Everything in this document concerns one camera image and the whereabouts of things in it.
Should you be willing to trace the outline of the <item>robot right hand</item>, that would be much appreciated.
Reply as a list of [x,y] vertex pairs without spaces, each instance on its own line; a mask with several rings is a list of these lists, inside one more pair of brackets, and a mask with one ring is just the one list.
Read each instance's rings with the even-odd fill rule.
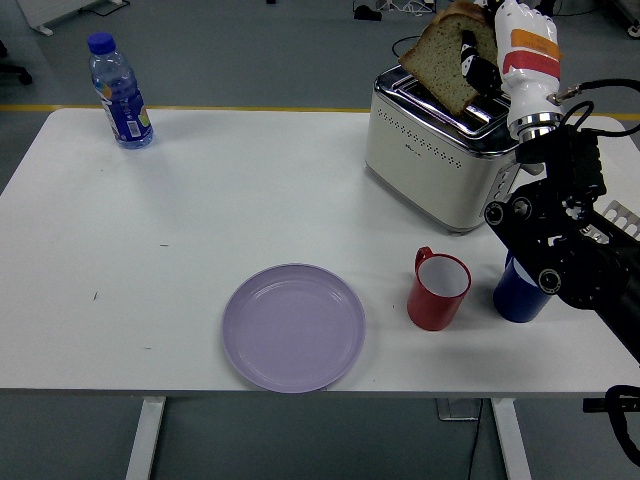
[[534,116],[561,115],[551,97],[559,91],[561,53],[557,27],[549,13],[551,1],[531,8],[519,1],[476,1],[493,25],[495,60],[483,58],[479,36],[462,32],[460,65],[463,78],[477,92],[502,91],[510,98],[507,124],[516,129]]

